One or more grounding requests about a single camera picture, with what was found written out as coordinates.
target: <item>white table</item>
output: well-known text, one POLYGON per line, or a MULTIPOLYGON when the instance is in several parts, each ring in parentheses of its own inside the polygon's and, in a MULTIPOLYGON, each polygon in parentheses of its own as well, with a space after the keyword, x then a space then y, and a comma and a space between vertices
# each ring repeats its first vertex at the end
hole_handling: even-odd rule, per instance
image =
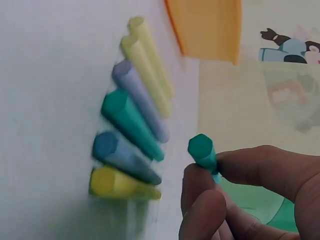
POLYGON ((120 39, 136 15, 151 26, 176 98, 163 196, 146 217, 139 215, 132 233, 177 239, 183 169, 191 162, 187 143, 197 126, 199 67, 180 56, 163 2, 0 2, 0 239, 135 239, 126 233, 127 203, 88 198, 88 183, 93 139, 110 127, 100 116, 102 100, 113 88, 120 39))

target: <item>teal chalk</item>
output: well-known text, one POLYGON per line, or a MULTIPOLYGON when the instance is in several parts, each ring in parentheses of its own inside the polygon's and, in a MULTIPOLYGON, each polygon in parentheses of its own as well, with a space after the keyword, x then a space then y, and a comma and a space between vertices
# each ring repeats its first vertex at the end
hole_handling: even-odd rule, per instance
POLYGON ((165 158, 151 130, 123 89, 105 96, 101 113, 148 158, 159 162, 165 158))
POLYGON ((214 143, 206 135, 199 135, 189 140, 188 152, 194 161, 201 167, 207 169, 216 183, 221 182, 221 175, 218 172, 218 162, 216 159, 216 151, 214 143))

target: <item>cartoon character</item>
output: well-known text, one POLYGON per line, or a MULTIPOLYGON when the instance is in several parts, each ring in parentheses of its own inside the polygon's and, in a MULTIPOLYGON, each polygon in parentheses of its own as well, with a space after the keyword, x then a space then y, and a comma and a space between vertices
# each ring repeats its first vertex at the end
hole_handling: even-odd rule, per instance
POLYGON ((271 28, 261 31, 265 40, 276 43, 279 48, 261 48, 259 60, 262 62, 285 62, 300 64, 320 64, 320 44, 310 41, 306 31, 298 26, 294 38, 279 35, 271 28))
POLYGON ((267 96, 279 120, 300 132, 320 126, 320 87, 311 73, 263 66, 267 96))

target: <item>orange plastic lid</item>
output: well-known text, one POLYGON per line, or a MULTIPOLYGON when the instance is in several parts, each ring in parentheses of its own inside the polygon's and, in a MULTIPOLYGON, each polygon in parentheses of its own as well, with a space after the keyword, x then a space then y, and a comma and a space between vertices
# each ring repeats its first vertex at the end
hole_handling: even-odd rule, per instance
POLYGON ((165 0, 181 53, 238 63, 241 0, 165 0))

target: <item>chalk stick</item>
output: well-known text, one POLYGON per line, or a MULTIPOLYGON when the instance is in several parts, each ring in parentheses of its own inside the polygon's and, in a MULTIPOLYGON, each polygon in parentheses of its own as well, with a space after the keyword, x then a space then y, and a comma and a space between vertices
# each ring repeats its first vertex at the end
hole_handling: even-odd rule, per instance
POLYGON ((101 113, 147 157, 162 161, 165 155, 129 95, 123 90, 107 94, 101 113))
POLYGON ((194 161, 201 167, 207 169, 213 179, 219 184, 221 182, 221 175, 219 175, 216 159, 216 151, 213 141, 206 135, 200 133, 199 135, 189 140, 188 152, 194 161))
POLYGON ((106 199, 158 200, 161 198, 161 192, 154 186, 136 180, 110 166, 92 170, 89 193, 106 199))
POLYGON ((141 41, 163 91, 168 98, 173 98, 175 96, 174 87, 168 77, 165 64, 160 57, 157 44, 151 34, 146 19, 141 16, 133 17, 130 19, 128 27, 131 33, 136 34, 141 41))
POLYGON ((98 161, 146 184, 161 184, 161 178, 150 167, 150 162, 115 131, 106 131, 95 137, 92 155, 98 161))
POLYGON ((170 100, 157 80, 155 69, 138 36, 135 34, 124 36, 121 47, 126 57, 135 66, 161 117, 169 118, 172 114, 170 100))
POLYGON ((169 130, 160 117, 146 87, 137 73, 136 68, 128 59, 116 64, 112 71, 112 78, 118 87, 125 89, 136 108, 144 118, 153 135, 161 142, 169 141, 169 130))

